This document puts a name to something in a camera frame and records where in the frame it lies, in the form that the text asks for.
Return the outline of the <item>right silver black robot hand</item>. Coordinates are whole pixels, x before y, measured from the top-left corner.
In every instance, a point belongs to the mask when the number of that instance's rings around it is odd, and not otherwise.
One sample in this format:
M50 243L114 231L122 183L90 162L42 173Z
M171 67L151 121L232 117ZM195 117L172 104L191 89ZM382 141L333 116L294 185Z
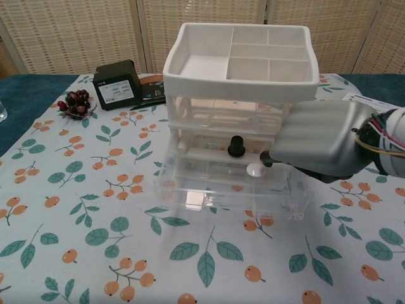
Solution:
M349 179L371 163L356 136L376 111L358 101L303 101L283 119L273 146L260 154L266 167L290 165L326 184Z

